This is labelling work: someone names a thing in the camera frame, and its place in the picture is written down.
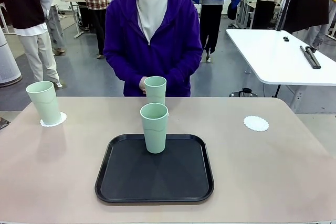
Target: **beige pants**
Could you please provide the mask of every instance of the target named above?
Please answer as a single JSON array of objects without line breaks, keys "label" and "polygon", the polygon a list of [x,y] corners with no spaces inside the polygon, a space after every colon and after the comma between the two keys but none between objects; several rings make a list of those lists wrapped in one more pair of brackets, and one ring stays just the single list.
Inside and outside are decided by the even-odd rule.
[{"label": "beige pants", "polygon": [[36,36],[18,36],[21,41],[35,81],[43,81],[43,65],[47,69],[48,80],[59,82],[56,62],[52,53],[51,41],[48,31]]}]

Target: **white pillar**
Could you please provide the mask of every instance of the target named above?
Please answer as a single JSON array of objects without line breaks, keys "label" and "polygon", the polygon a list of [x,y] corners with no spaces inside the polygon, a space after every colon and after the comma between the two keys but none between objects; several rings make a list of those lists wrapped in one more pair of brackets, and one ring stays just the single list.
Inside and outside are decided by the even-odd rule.
[{"label": "white pillar", "polygon": [[21,72],[0,29],[0,87],[17,83],[21,78]]}]

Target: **cup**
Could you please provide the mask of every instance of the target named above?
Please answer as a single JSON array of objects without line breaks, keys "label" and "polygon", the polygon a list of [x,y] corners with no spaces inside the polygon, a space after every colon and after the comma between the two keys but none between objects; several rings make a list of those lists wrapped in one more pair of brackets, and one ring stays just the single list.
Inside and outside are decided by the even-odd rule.
[{"label": "cup", "polygon": [[167,80],[160,76],[145,79],[148,103],[165,104]]},{"label": "cup", "polygon": [[54,125],[61,121],[61,113],[52,82],[35,82],[29,85],[26,91],[45,125]]},{"label": "cup", "polygon": [[140,110],[146,148],[158,154],[166,147],[168,108],[160,103],[149,103]]}]

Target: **purple hoodie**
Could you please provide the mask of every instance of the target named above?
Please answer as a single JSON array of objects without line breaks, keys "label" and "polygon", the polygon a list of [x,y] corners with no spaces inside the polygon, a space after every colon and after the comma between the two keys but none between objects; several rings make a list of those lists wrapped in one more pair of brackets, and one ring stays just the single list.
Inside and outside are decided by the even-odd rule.
[{"label": "purple hoodie", "polygon": [[168,0],[161,26],[150,44],[138,25],[136,0],[113,0],[106,13],[104,55],[125,81],[124,95],[144,96],[142,77],[167,80],[167,97],[189,97],[190,76],[200,65],[202,46],[192,0]]}]

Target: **white doily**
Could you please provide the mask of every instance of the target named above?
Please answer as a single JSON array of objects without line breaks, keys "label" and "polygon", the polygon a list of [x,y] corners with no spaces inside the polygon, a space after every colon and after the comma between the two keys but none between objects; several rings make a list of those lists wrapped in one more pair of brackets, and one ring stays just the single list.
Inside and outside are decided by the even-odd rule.
[{"label": "white doily", "polygon": [[244,119],[244,124],[253,131],[266,131],[269,128],[269,124],[265,119],[254,115],[247,116]]},{"label": "white doily", "polygon": [[46,124],[44,124],[43,120],[41,120],[41,121],[40,121],[40,124],[41,124],[43,127],[54,127],[54,126],[57,126],[57,125],[63,123],[66,119],[67,119],[67,115],[66,115],[66,113],[61,112],[61,121],[59,121],[58,123],[56,123],[56,124],[52,124],[52,125],[46,125]]}]

